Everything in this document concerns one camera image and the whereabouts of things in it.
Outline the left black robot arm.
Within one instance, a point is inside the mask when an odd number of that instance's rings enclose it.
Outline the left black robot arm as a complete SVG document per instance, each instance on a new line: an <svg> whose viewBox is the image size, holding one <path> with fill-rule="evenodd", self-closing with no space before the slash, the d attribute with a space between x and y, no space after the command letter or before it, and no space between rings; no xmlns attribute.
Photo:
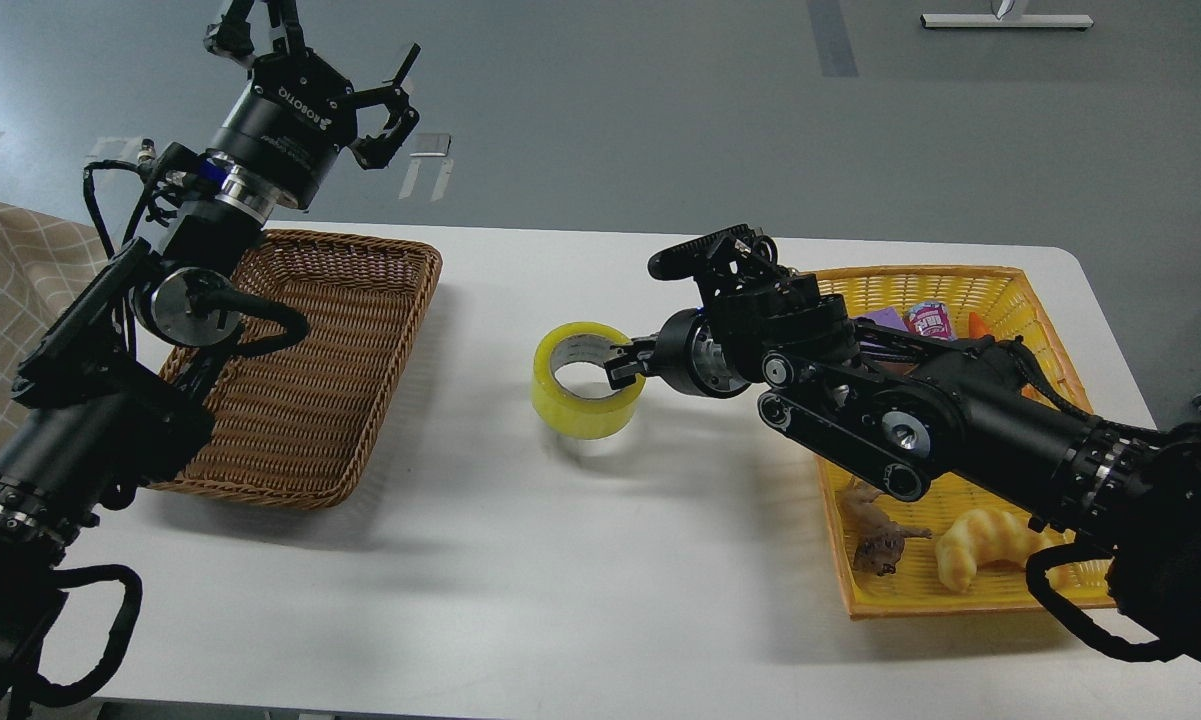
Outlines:
<svg viewBox="0 0 1201 720"><path fill-rule="evenodd" d="M405 78L357 90L306 44L293 1L267 2L270 46L253 49L252 2L228 1L208 53L247 70L228 119L202 152L144 140L142 178L107 263L16 370L29 414L0 450L0 702L11 719L98 692L119 670L143 598L120 564L65 569L66 548L137 491L175 478L210 442L204 406L226 364L298 346L299 310L238 290L231 274L275 208L306 210L349 150L368 170L402 149L420 113Z"/></svg>

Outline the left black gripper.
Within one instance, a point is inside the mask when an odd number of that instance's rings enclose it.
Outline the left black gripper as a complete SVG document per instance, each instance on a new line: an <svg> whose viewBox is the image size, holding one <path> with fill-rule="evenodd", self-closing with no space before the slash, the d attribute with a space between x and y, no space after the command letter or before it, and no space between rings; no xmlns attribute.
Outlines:
<svg viewBox="0 0 1201 720"><path fill-rule="evenodd" d="M348 146L359 167L384 169L420 122L404 80L420 44L411 44L384 85L354 91L349 79L316 53L306 53L297 1L263 1L271 50L253 47L253 1L225 1L204 31L204 50L247 70L247 86L208 150L265 179L283 193L280 204L306 210ZM382 106L388 122L380 134L355 137L354 110Z"/></svg>

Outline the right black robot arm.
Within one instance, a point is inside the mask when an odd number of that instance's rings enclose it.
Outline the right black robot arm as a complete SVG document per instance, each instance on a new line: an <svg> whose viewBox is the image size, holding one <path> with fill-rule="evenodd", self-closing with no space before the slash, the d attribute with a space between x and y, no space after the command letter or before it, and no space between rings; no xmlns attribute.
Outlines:
<svg viewBox="0 0 1201 720"><path fill-rule="evenodd" d="M1075 533L1033 553L1028 588L1081 642L1127 662L1201 662L1201 424L1145 430L1063 398L1024 342L933 340L853 319L772 238L734 226L651 256L699 307L613 343L613 389L659 377L731 398L766 384L770 428L900 502L954 473Z"/></svg>

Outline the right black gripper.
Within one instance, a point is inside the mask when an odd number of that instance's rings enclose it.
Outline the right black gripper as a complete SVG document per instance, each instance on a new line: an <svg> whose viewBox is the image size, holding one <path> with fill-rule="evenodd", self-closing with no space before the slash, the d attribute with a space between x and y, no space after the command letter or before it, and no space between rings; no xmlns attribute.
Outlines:
<svg viewBox="0 0 1201 720"><path fill-rule="evenodd" d="M605 374L614 391L652 377L679 394L709 398L736 397L752 384L725 358L701 311L692 307L670 316L655 336L614 342Z"/></svg>

